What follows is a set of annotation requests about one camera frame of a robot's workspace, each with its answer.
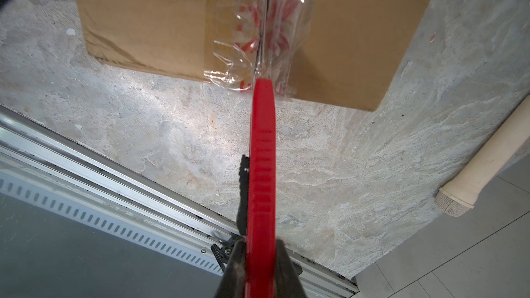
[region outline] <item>red handle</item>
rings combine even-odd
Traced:
[[[272,81],[257,79],[250,119],[247,298],[274,297],[276,114]]]

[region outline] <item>transparent tape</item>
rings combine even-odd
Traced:
[[[217,5],[213,32],[213,83],[250,90],[257,78],[273,81],[275,93],[293,96],[289,69],[294,53],[308,37],[315,0],[233,0]]]

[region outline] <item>gray tile floor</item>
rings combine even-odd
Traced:
[[[358,298],[530,297],[530,156],[357,275]]]

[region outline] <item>cardboard box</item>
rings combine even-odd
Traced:
[[[86,48],[101,62],[209,82],[212,7],[223,0],[77,0]],[[316,0],[297,51],[295,98],[375,110],[429,0]]]

